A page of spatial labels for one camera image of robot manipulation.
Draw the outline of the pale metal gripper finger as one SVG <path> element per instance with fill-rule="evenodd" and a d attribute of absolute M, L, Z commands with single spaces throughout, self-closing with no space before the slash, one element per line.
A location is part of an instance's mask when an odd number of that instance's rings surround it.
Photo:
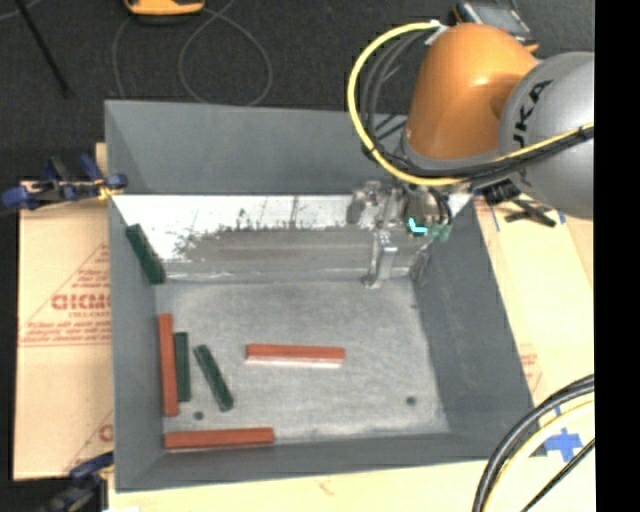
<path fill-rule="evenodd" d="M 372 242 L 372 251 L 368 271 L 366 275 L 361 279 L 363 285 L 367 288 L 375 288 L 377 286 L 379 260 L 382 249 L 383 243 L 381 242 L 381 238 L 378 234 L 375 234 Z"/>
<path fill-rule="evenodd" d="M 399 252 L 398 246 L 387 236 L 381 238 L 381 280 L 391 278 L 394 261 Z"/>

